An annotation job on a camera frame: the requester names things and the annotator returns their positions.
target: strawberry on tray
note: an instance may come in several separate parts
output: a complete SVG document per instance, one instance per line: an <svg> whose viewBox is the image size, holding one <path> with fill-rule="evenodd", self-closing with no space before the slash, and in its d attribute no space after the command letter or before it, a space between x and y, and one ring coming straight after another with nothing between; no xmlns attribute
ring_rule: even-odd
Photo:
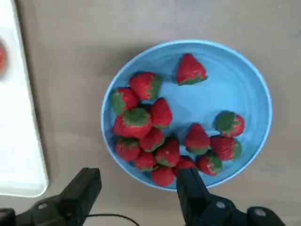
<svg viewBox="0 0 301 226"><path fill-rule="evenodd" d="M156 169L157 163L152 153L142 152L141 155L135 159L135 166L142 172L153 171Z"/></svg>
<svg viewBox="0 0 301 226"><path fill-rule="evenodd" d="M185 137L185 146L192 154L205 154L210 147L210 139L200 124L193 124Z"/></svg>
<svg viewBox="0 0 301 226"><path fill-rule="evenodd" d="M181 169L196 168L194 161L188 156L181 156L177 165L173 167L174 175L177 177Z"/></svg>
<svg viewBox="0 0 301 226"><path fill-rule="evenodd" d="M134 75L129 84L141 100L154 100L160 91L162 78L152 72L142 72Z"/></svg>
<svg viewBox="0 0 301 226"><path fill-rule="evenodd" d="M233 137L213 136L210 137L211 147L221 160L237 159L242 152L241 144Z"/></svg>
<svg viewBox="0 0 301 226"><path fill-rule="evenodd" d="M116 151L120 158L132 161L138 158L142 150L137 139L120 137L116 143Z"/></svg>
<svg viewBox="0 0 301 226"><path fill-rule="evenodd" d="M130 88L119 88L112 93L112 106L117 115L137 107L139 99Z"/></svg>
<svg viewBox="0 0 301 226"><path fill-rule="evenodd" d="M222 170L222 161L213 153L206 153L197 160L198 169L210 176L219 174Z"/></svg>
<svg viewBox="0 0 301 226"><path fill-rule="evenodd" d="M169 167L159 166L151 172L151 178L157 185L167 187L174 181L174 173Z"/></svg>
<svg viewBox="0 0 301 226"><path fill-rule="evenodd" d="M123 137L143 138L151 130L151 126L151 115L137 107L116 117L113 133Z"/></svg>
<svg viewBox="0 0 301 226"><path fill-rule="evenodd" d="M164 133L158 128L151 128L149 133L139 140L140 147L145 152L153 152L165 142Z"/></svg>
<svg viewBox="0 0 301 226"><path fill-rule="evenodd" d="M167 101L162 97L150 107L150 114L153 126L159 129L168 128L173 120L173 113L171 112Z"/></svg>
<svg viewBox="0 0 301 226"><path fill-rule="evenodd" d="M205 67L191 53L186 53L179 65L177 83L179 85L191 85L207 78Z"/></svg>
<svg viewBox="0 0 301 226"><path fill-rule="evenodd" d="M215 129L224 137L236 137L243 133L245 120L234 112L222 111L216 118Z"/></svg>
<svg viewBox="0 0 301 226"><path fill-rule="evenodd" d="M156 151L156 161L158 164L174 167L180 160L179 141L176 138L168 138Z"/></svg>

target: plastic bowl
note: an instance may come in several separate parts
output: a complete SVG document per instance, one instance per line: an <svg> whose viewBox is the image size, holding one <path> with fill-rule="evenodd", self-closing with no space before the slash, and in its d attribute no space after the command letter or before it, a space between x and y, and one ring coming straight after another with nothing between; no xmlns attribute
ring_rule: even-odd
<svg viewBox="0 0 301 226"><path fill-rule="evenodd" d="M174 83L177 66L185 53L192 53L205 66L207 80L184 86ZM242 155L235 161L224 161L224 169L217 176L200 172L208 188L242 172L259 154L272 122L271 98L260 72L240 53L224 45L205 40L172 41L154 46L130 60L115 76L103 100L101 128L104 141L116 163L133 178L155 188L176 191L176 178L168 187L157 186L150 173L140 172L115 152L112 127L116 114L111 107L110 94L117 87L129 86L129 79L139 71L150 71L163 77L159 97L167 99L174 115L170 128L164 133L167 136L176 134L181 143L194 122L201 123L210 136L218 134L213 123L222 110L234 111L244 117L245 131L237 137L243 147ZM190 155L183 145L181 154Z"/></svg>

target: green calyx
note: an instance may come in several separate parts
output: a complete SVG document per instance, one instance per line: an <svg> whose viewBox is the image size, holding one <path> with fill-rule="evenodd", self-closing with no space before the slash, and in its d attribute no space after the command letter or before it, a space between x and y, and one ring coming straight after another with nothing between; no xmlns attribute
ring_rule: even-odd
<svg viewBox="0 0 301 226"><path fill-rule="evenodd" d="M169 126L163 126L162 124L154 125L154 127L158 128L158 129L168 129L169 128Z"/></svg>
<svg viewBox="0 0 301 226"><path fill-rule="evenodd" d="M139 146L139 141L135 138L125 138L125 137L120 137L117 141L118 144L122 144L128 148L133 148L133 147L138 147Z"/></svg>
<svg viewBox="0 0 301 226"><path fill-rule="evenodd" d="M186 150L191 153L191 154L195 154L195 155L201 155L201 154L206 154L206 152L208 151L209 146L207 147L199 147L199 148L186 148Z"/></svg>
<svg viewBox="0 0 301 226"><path fill-rule="evenodd" d="M145 167L143 166L142 169L140 170L141 172L151 172L159 168L159 166L154 166L154 167Z"/></svg>
<svg viewBox="0 0 301 226"><path fill-rule="evenodd" d="M113 109L117 115L122 115L126 110L126 103L122 100L124 93L119 93L118 90L114 91L111 98Z"/></svg>
<svg viewBox="0 0 301 226"><path fill-rule="evenodd" d="M206 76L205 78L202 78L201 73L198 73L197 76L194 79L188 78L187 80L184 80L182 82L179 83L179 85L192 85L194 83L200 82L200 81L204 81L206 80L208 77Z"/></svg>
<svg viewBox="0 0 301 226"><path fill-rule="evenodd" d="M156 159L157 163L159 163L160 165L163 166L167 166L167 167L173 167L169 161L166 160L166 158L161 158L161 159Z"/></svg>
<svg viewBox="0 0 301 226"><path fill-rule="evenodd" d="M242 146L241 143L235 139L235 144L233 146L233 159L237 159L241 156Z"/></svg>
<svg viewBox="0 0 301 226"><path fill-rule="evenodd" d="M144 126L149 123L150 118L150 114L145 109L137 107L126 112L123 121L128 126Z"/></svg>
<svg viewBox="0 0 301 226"><path fill-rule="evenodd" d="M162 80L163 79L161 77L156 75L152 77L152 81L150 84L151 88L147 90L147 92L150 94L149 100L154 100L157 98L162 85Z"/></svg>
<svg viewBox="0 0 301 226"><path fill-rule="evenodd" d="M234 130L234 126L240 125L238 121L235 120L236 114L234 112L221 112L216 119L215 129L220 133L230 134Z"/></svg>
<svg viewBox="0 0 301 226"><path fill-rule="evenodd" d="M213 153L208 154L208 158L210 159L208 165L211 167L212 173L219 173L222 171L222 161Z"/></svg>
<svg viewBox="0 0 301 226"><path fill-rule="evenodd" d="M153 152L155 151L158 147L161 147L163 144L165 143L165 137L163 139L161 139L159 144L154 144L151 149L146 149L144 150L145 152Z"/></svg>

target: screw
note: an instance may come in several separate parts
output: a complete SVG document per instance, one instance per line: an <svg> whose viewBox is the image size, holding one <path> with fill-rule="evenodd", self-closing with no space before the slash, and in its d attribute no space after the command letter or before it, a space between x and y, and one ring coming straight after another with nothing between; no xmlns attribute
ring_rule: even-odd
<svg viewBox="0 0 301 226"><path fill-rule="evenodd" d="M223 202L217 202L217 203L216 203L216 206L217 206L218 208L220 208L220 209L226 208L226 205L225 205Z"/></svg>
<svg viewBox="0 0 301 226"><path fill-rule="evenodd" d="M38 209L41 210L43 208L47 207L46 203L41 203L40 205L38 205Z"/></svg>
<svg viewBox="0 0 301 226"><path fill-rule="evenodd" d="M258 215L260 217L265 217L267 215L264 210L259 209L259 208L255 209L254 212L256 215Z"/></svg>

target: bowl rim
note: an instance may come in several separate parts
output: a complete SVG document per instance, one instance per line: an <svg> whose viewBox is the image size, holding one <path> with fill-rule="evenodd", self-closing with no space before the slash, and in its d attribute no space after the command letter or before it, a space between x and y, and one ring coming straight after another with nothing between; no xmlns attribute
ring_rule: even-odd
<svg viewBox="0 0 301 226"><path fill-rule="evenodd" d="M209 45L209 46L213 46L213 47L216 47L216 48L220 48L220 49L223 49L233 55L235 55L236 57L238 57L239 59L241 59L244 63L247 64L247 66L252 70L254 71L254 73L257 75L257 77L259 78L260 82L261 82L261 85L263 86L264 88L264 91L265 91L265 94L266 94L266 97L267 97L267 101L268 101L268 111L269 111L269 114L268 114L268 125L267 125L267 128L265 130L265 133L264 133L264 136L263 136L263 139L261 140L261 143L259 145L259 148L258 150L254 153L254 155L250 158L250 160L243 166L241 167L239 170L237 170L236 172L234 172L232 175L226 177L225 179L223 180L220 180L216 183L213 183L213 184L210 184L207 186L207 188L210 188L210 187L214 187L214 186L217 186L217 185L220 185L228 180L231 180L232 178L234 178L235 176L237 176L238 174L240 174L242 171L244 171L250 164L251 162L259 155L260 151L262 150L268 136L269 136L269 132L270 132L270 129L271 129L271 125L272 125L272 118L273 118L273 108L272 108L272 99L271 99L271 96L270 96L270 93L269 93L269 88L266 84L266 81L264 80L262 74L259 72L259 70L251 63L250 60L248 60L245 56L243 56L242 54L240 54L239 52L223 45L223 44L220 44L220 43L217 43L217 42L212 42L212 41L208 41L208 40L197 40L197 39L187 39L187 40L174 40L174 41L169 41L169 42L165 42L165 43L162 43L162 44L159 44L159 45L156 45L156 46L153 46L141 53L139 53L138 55L136 55L134 58L132 58L130 61L128 61L119 71L118 73L115 75L115 77L113 78L113 80L110 82L110 85L109 87L107 88L107 91L105 93L105 96L103 98L103 103L102 103L102 108L101 108L101 129L102 129L102 134L103 134L103 139L104 139L104 142L105 142L105 145L106 145L106 148L108 149L110 155L112 156L112 158L114 159L114 161L128 174L130 175L131 177L135 178L136 180L140 181L141 183L145 184L145 185L148 185L148 186L151 186L151 187L154 187L154 188L158 188L158 189L161 189L161 190L165 190L165 191L173 191L173 192L176 192L176 189L174 188L166 188L166 187L160 187L160 186L157 186L157 185L152 185L152 184L149 184L148 182L138 178L137 176L133 175L132 173L130 173L126 167L124 167L120 162L119 160L116 158L116 156L113 154L113 151L110 149L110 146L105 138L105 133L104 133L104 118L103 118L103 115L104 115L104 108L105 108L105 103L108 101L108 98L109 98L109 95L110 95L110 92L112 90L112 87L114 85L114 83L116 82L116 80L119 78L119 76L129 67L131 66L137 59L143 57L144 55L154 51L154 50L157 50L159 48L162 48L162 47L166 47L166 46L171 46L171 45L176 45L176 44L202 44L202 45Z"/></svg>

